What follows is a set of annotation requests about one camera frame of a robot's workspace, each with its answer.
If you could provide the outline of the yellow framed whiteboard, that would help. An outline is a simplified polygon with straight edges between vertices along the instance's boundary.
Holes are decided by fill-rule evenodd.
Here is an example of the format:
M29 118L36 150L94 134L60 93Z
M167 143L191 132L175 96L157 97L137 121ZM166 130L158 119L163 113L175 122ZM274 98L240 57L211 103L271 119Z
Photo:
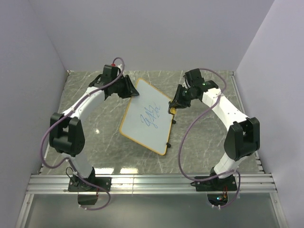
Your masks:
M173 115L171 99L142 78L135 84L139 96L130 98L119 128L121 135L164 156L167 152Z

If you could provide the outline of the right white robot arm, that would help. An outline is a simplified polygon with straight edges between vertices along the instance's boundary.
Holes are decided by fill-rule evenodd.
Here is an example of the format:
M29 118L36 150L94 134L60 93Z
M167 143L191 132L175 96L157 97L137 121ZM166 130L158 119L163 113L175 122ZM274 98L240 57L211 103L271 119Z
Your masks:
M211 170L211 176L204 178L215 190L222 189L229 176L237 171L239 164L260 148L260 122L255 117L248 117L238 110L225 96L225 87L220 88L214 81L206 81L202 68L189 70L184 75L184 83L179 84L168 113L174 115L177 109L191 106L192 100L198 99L209 111L220 119L227 130L224 141L224 155Z

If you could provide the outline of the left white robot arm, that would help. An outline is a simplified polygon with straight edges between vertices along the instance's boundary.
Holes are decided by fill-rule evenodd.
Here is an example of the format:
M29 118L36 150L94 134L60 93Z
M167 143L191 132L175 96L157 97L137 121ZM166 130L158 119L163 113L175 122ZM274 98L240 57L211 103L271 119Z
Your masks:
M63 113L54 113L50 118L49 145L70 163L79 185L85 191L96 186L95 169L88 162L85 153L85 135L82 122L112 94L121 99L138 96L130 77L123 75L120 67L105 65L88 86L85 93Z

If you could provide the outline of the yellow whiteboard eraser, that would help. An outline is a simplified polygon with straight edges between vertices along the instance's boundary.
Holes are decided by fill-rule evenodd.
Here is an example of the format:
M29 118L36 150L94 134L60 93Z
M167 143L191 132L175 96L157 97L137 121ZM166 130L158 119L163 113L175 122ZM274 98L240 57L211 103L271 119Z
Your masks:
M169 108L168 112L169 112L169 114L175 115L176 109L174 107L171 107L171 108Z

